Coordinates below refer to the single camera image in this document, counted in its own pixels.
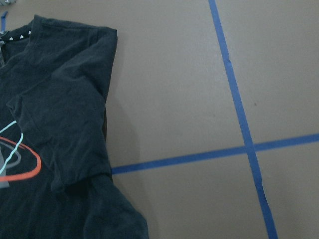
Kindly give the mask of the brown paper table cover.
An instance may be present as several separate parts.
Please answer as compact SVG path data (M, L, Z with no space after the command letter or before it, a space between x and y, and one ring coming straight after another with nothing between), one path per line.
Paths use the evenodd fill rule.
M18 0L35 14L118 31L107 100L115 184L152 239L319 236L316 0Z

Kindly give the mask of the black t-shirt with logo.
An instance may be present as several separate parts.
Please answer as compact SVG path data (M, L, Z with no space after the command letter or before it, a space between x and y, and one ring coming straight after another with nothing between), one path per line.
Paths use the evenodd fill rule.
M117 31L35 15L0 34L0 236L146 239L105 135Z

